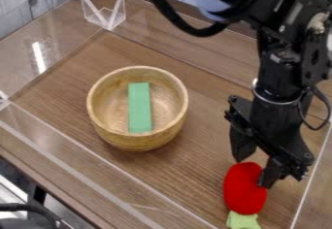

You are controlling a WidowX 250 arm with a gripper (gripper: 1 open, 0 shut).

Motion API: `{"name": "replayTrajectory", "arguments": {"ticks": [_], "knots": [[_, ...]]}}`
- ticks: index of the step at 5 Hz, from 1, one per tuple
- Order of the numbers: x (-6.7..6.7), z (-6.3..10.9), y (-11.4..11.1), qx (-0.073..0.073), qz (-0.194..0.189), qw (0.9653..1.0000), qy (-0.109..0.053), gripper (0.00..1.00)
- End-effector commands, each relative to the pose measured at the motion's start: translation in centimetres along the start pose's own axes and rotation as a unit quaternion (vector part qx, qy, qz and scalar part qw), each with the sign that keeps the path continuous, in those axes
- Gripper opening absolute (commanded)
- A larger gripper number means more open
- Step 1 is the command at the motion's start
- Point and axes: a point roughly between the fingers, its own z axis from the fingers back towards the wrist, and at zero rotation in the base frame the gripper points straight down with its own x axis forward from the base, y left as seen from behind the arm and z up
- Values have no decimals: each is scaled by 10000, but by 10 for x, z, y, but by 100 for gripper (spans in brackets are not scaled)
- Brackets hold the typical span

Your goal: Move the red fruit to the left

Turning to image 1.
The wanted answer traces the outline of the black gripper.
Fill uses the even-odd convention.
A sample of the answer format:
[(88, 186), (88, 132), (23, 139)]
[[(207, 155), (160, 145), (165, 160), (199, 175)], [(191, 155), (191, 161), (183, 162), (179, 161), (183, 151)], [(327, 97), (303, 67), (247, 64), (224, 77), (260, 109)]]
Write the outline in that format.
[(271, 189), (279, 180), (291, 176), (302, 180), (314, 163), (314, 155), (302, 135), (304, 119), (299, 109), (310, 109), (312, 95), (304, 93), (290, 104), (272, 104), (262, 98), (248, 100), (237, 95), (228, 98), (231, 152), (237, 162), (260, 148), (270, 156), (259, 186)]

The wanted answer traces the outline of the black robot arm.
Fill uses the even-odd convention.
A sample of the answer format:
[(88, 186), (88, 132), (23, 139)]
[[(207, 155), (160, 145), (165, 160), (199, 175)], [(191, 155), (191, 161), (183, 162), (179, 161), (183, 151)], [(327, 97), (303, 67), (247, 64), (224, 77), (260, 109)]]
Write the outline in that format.
[(302, 180), (314, 162), (302, 136), (311, 130), (314, 99), (332, 104), (318, 84), (332, 75), (332, 0), (197, 0), (203, 13), (224, 25), (246, 21), (258, 31), (259, 76), (251, 100), (232, 95), (227, 120), (233, 158), (242, 162), (258, 149), (270, 156), (258, 185)]

